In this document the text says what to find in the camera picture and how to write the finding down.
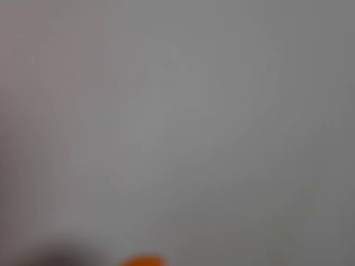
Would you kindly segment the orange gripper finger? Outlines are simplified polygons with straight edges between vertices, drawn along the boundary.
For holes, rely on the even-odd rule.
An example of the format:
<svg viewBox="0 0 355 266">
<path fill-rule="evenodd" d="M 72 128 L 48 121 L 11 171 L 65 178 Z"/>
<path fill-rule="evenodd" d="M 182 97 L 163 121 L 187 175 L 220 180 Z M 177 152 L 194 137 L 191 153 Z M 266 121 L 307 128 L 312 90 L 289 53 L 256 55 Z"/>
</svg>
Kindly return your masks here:
<svg viewBox="0 0 355 266">
<path fill-rule="evenodd" d="M 166 266 L 166 261 L 157 254 L 138 254 L 125 258 L 118 266 Z"/>
</svg>

